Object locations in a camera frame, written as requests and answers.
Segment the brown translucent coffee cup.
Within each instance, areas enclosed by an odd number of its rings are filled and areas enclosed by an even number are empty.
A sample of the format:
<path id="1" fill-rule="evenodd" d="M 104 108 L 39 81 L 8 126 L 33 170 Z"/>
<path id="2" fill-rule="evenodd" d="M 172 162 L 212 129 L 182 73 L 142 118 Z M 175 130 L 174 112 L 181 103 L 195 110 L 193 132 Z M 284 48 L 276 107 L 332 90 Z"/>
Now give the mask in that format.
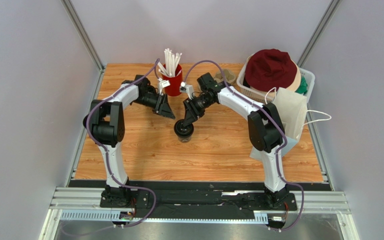
<path id="1" fill-rule="evenodd" d="M 182 134 L 177 136 L 178 140 L 182 143 L 187 143 L 192 139 L 192 134 Z"/>

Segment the white paper bag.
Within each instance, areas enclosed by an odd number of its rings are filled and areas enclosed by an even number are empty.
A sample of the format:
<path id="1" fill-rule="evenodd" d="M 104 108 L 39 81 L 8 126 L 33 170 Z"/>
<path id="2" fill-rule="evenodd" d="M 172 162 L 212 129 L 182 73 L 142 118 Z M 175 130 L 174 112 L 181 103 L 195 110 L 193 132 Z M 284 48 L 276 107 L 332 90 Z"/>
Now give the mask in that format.
<path id="1" fill-rule="evenodd" d="M 254 97 L 260 103 L 274 103 L 287 137 L 287 145 L 281 150 L 281 156 L 284 157 L 301 139 L 301 135 L 308 109 L 307 97 L 290 91 L 285 88 L 279 88 L 276 95 L 269 94 L 268 96 Z"/>

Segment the black coffee cup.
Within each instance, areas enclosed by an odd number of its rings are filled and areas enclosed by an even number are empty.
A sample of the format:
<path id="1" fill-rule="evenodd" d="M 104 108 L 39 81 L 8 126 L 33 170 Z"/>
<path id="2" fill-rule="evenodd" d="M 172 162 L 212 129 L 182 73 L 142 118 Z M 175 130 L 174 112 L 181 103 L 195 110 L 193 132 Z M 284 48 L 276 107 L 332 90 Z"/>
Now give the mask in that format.
<path id="1" fill-rule="evenodd" d="M 87 119 L 88 119 L 88 117 L 89 117 L 89 115 L 87 114 L 84 118 L 83 118 L 83 120 L 82 120 L 82 125 L 83 125 L 83 127 L 86 129 L 87 128 Z"/>

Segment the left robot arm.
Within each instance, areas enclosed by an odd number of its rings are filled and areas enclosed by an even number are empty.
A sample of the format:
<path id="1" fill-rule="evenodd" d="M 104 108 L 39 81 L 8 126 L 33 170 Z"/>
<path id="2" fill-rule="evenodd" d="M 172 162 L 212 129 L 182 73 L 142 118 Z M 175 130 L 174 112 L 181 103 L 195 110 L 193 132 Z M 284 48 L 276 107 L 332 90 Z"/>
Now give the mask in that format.
<path id="1" fill-rule="evenodd" d="M 134 80 L 125 80 L 110 97 L 93 100 L 83 120 L 83 126 L 105 160 L 106 186 L 101 197 L 111 203 L 119 202 L 121 206 L 132 198 L 121 153 L 125 136 L 124 109 L 132 103 L 148 107 L 156 115 L 175 118 L 167 94 L 152 86 L 144 75 L 136 75 Z"/>

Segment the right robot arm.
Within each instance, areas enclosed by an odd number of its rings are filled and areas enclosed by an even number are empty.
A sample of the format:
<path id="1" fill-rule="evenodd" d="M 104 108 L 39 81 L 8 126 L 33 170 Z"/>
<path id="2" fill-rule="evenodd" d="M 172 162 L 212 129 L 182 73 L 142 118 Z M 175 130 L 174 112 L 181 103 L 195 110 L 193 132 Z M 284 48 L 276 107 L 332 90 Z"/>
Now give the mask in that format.
<path id="1" fill-rule="evenodd" d="M 259 160 L 264 168 L 264 186 L 267 199 L 277 203 L 284 199 L 288 190 L 283 178 L 280 146 L 284 142 L 285 130 L 276 106 L 273 103 L 258 103 L 240 92 L 229 83 L 217 82 L 206 73 L 197 79 L 201 93 L 194 96 L 194 88 L 182 82 L 180 91 L 187 93 L 183 101 L 185 115 L 174 125 L 174 132 L 182 142 L 191 139 L 193 123 L 202 118 L 205 110 L 217 103 L 238 113 L 248 124 L 249 140 L 260 153 Z"/>

